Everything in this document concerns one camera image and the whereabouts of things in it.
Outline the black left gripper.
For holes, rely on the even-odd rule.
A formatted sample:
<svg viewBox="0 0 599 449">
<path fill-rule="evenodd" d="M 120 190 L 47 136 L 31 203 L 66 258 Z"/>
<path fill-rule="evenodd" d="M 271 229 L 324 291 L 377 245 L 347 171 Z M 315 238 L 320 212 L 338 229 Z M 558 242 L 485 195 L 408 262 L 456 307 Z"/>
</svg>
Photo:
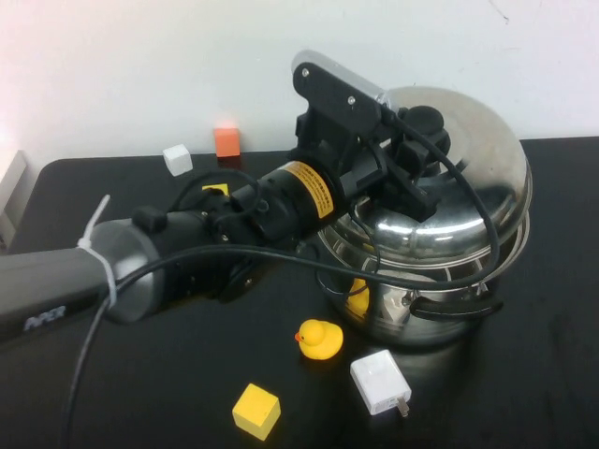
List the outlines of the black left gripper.
<svg viewBox="0 0 599 449">
<path fill-rule="evenodd" d="M 418 222 L 437 210 L 438 196 L 418 187 L 409 174 L 440 174 L 438 159 L 418 141 L 404 136 L 396 151 L 396 164 L 388 155 L 349 131 L 324 113 L 309 107 L 297 117 L 296 147 L 289 158 L 314 168 L 332 185 L 337 197 L 357 197 L 383 183 L 377 204 Z M 445 129 L 421 135 L 443 154 L 450 149 Z"/>
</svg>

